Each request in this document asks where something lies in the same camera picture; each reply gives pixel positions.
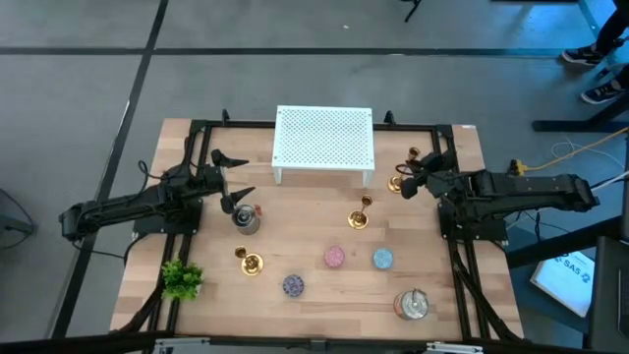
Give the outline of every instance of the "black shoe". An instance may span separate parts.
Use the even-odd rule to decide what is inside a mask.
[[[592,46],[588,45],[577,49],[564,50],[561,53],[561,57],[568,63],[597,66],[605,56],[592,50]]]
[[[614,85],[609,82],[603,86],[588,89],[581,93],[581,99],[590,104],[600,104],[616,98],[624,91],[624,89],[615,88]]]

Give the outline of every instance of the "small potted plant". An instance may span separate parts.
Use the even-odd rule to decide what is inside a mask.
[[[183,265],[180,260],[167,262],[162,267],[164,291],[162,297],[180,300],[194,300],[199,295],[203,283],[203,269],[195,264]]]

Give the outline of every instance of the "yellow cable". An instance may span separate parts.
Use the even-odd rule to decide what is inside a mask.
[[[593,148],[595,146],[601,145],[602,143],[608,141],[609,139],[615,138],[615,137],[617,137],[617,136],[619,136],[622,133],[627,132],[627,131],[629,131],[629,127],[623,128],[623,129],[617,131],[616,133],[610,134],[610,135],[602,138],[601,140],[599,140],[599,141],[597,141],[595,143],[589,144],[588,146],[584,146],[584,147],[581,147],[579,149],[576,149],[576,150],[574,150],[574,151],[572,151],[572,152],[570,152],[568,154],[565,154],[565,155],[563,155],[563,156],[561,156],[559,158],[554,159],[551,162],[545,163],[542,166],[529,167],[529,166],[527,166],[525,164],[522,164],[521,166],[518,166],[518,167],[522,168],[522,170],[521,170],[522,172],[524,172],[524,171],[539,171],[539,170],[547,168],[547,167],[549,167],[549,166],[551,166],[551,165],[553,165],[553,164],[555,164],[555,163],[557,163],[557,162],[559,162],[561,160],[564,160],[564,159],[566,159],[568,157],[572,157],[572,156],[576,155],[577,153],[579,153],[581,151],[587,150],[588,148]]]

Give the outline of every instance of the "brass candlestick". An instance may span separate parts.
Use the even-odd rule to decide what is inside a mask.
[[[419,155],[420,155],[420,150],[416,147],[411,147],[409,148],[409,154],[408,154],[408,159],[406,160],[408,161],[413,161],[415,160]],[[386,187],[389,189],[389,191],[393,192],[393,193],[400,193],[401,191],[401,186],[402,186],[402,174],[400,173],[399,176],[393,176],[391,178],[389,178],[389,181],[386,184]]]
[[[234,255],[243,260],[241,269],[246,275],[258,275],[264,267],[264,260],[260,255],[247,254],[247,250],[242,246],[236,248]]]
[[[352,210],[347,216],[347,222],[349,222],[350,226],[355,230],[364,229],[370,222],[370,218],[364,213],[364,210],[373,203],[373,199],[370,196],[363,196],[361,202],[363,203],[363,207],[360,210]]]

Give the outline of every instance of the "wooden tabletop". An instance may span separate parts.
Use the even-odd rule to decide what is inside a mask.
[[[191,120],[166,119],[151,173],[176,165],[183,156]],[[484,167],[474,126],[453,126],[462,171]],[[177,333],[201,335],[325,337],[352,339],[461,338],[447,245],[441,239],[436,200],[420,190],[411,200],[392,194],[386,181],[402,163],[409,147],[431,151],[429,133],[374,132],[375,172],[368,189],[360,172],[284,171],[277,186],[271,171],[272,129],[215,128],[210,149],[220,148],[249,164],[228,170],[230,191],[254,186],[241,204],[260,205],[262,220],[252,236],[238,233],[220,209],[219,196],[204,199],[199,233],[190,262],[203,267],[197,300],[180,306]],[[347,223],[348,213],[370,195],[370,218],[364,230]],[[151,235],[132,250],[120,287],[111,327],[124,325],[155,285],[164,235]],[[340,246],[342,267],[328,268],[324,252]],[[264,269],[257,276],[241,272],[234,249],[245,246],[260,254]],[[392,250],[392,269],[372,265],[372,253]],[[515,333],[522,328],[504,254],[490,242],[475,242],[483,291]],[[296,299],[282,291],[289,274],[300,275],[306,290]],[[393,312],[393,299],[419,288],[429,299],[429,314],[404,321]],[[473,333],[478,333],[475,308],[468,294]],[[169,302],[164,301],[159,328],[165,328]]]

